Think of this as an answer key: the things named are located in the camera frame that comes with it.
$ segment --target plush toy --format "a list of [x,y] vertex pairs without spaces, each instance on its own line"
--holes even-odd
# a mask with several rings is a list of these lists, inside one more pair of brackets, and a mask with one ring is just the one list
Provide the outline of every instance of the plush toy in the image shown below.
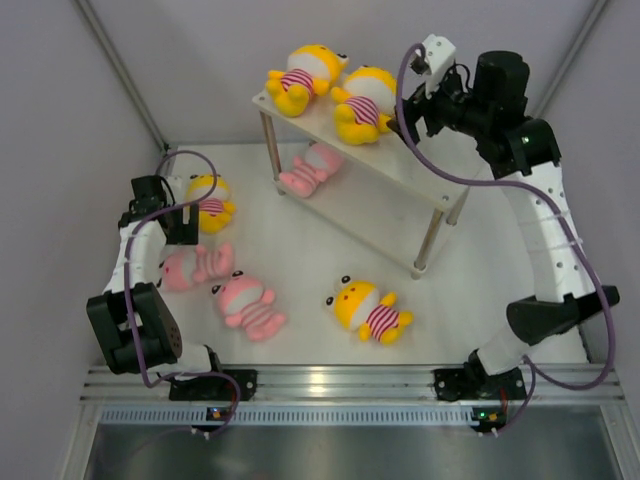
[[282,172],[280,181],[299,197],[306,198],[315,192],[320,182],[326,182],[336,173],[343,162],[335,150],[314,143],[304,157],[293,157],[293,170]]
[[162,287],[182,292],[207,280],[227,277],[233,271],[234,253],[230,243],[209,251],[203,245],[170,255],[162,268]]
[[348,63],[346,55],[324,45],[305,45],[289,55],[286,72],[269,72],[265,88],[283,115],[297,117],[314,95],[329,92]]
[[234,272],[226,284],[215,285],[211,293],[225,316],[225,323],[232,328],[244,328],[252,342],[271,338],[287,321],[287,317],[272,306],[275,292],[240,270]]
[[394,114],[396,80],[386,70],[364,66],[345,78],[342,87],[331,89],[338,104],[333,119],[340,139],[348,145],[378,141],[390,131],[387,122]]
[[394,292],[380,299],[380,291],[373,283],[352,281],[344,276],[338,289],[339,293],[327,298],[325,304],[344,328],[358,330],[363,342],[373,337],[383,345],[390,345],[413,321],[411,312],[391,308],[397,298]]
[[[213,175],[211,174],[192,175],[191,179],[192,182],[186,195],[187,201],[200,198],[211,189],[213,184]],[[218,233],[231,222],[231,215],[236,211],[236,206],[228,201],[230,196],[229,185],[218,175],[216,189],[198,204],[200,206],[198,223],[201,232]]]

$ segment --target pink plush toy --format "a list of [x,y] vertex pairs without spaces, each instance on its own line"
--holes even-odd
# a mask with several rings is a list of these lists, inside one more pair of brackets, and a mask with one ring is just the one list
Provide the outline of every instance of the pink plush toy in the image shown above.
[[225,323],[232,328],[243,327],[252,342],[267,340],[287,321],[286,315],[271,306],[276,299],[274,291],[240,270],[225,285],[215,285],[211,293]]
[[168,291],[182,292],[207,280],[228,276],[233,263],[233,247],[228,242],[212,251],[203,245],[180,250],[161,264],[162,286]]
[[293,170],[282,172],[280,181],[299,197],[306,198],[315,192],[320,182],[336,173],[344,159],[331,148],[320,143],[311,145],[304,159],[293,158]]

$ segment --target yellow plush toy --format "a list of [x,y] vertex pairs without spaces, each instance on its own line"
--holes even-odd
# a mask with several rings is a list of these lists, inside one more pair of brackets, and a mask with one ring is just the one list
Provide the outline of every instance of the yellow plush toy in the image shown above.
[[391,73],[364,66],[333,87],[331,97],[338,104],[333,119],[340,139],[348,145],[378,141],[389,132],[387,122],[394,114],[396,80]]
[[[213,175],[192,175],[191,178],[192,182],[186,195],[189,202],[207,193],[213,184]],[[228,201],[230,195],[229,185],[218,175],[216,189],[198,203],[200,231],[218,233],[231,222],[231,215],[236,211],[236,206]]]
[[413,321],[411,312],[399,312],[391,307],[397,295],[388,293],[380,298],[380,291],[370,282],[340,279],[340,292],[327,298],[325,304],[347,330],[358,330],[360,340],[370,337],[383,345],[394,343],[407,325]]
[[297,117],[314,95],[329,92],[348,63],[346,55],[324,45],[305,45],[289,55],[286,72],[269,72],[265,88],[283,115]]

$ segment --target white wall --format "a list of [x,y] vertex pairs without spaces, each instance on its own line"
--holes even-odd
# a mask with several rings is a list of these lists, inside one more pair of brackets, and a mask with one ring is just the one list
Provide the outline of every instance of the white wall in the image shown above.
[[251,97],[267,70],[305,43],[352,67],[395,73],[406,49],[437,32],[475,66],[492,49],[521,52],[535,102],[590,2],[585,0],[94,0],[151,113],[172,141],[262,138]]
[[[563,154],[565,183],[585,249],[605,283],[618,285],[616,368],[640,424],[640,2],[604,12],[547,118]],[[587,324],[597,358],[601,320]]]
[[84,312],[155,148],[70,1],[0,2],[0,477],[53,478],[98,347]]

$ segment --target shelf top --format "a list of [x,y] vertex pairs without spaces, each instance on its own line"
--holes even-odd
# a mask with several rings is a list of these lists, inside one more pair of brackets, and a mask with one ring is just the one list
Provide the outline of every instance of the shelf top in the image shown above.
[[[283,121],[306,137],[329,145],[345,158],[370,168],[398,184],[409,193],[424,198],[434,207],[447,211],[462,195],[465,187],[444,180],[427,170],[394,133],[382,135],[373,145],[346,145],[337,136],[333,124],[335,103],[329,95],[318,97],[301,116],[282,115],[265,91],[253,97],[253,103],[265,114]],[[463,134],[443,129],[427,138],[423,122],[418,131],[420,151],[438,167],[464,178],[475,178],[484,162],[475,150],[475,141]]]

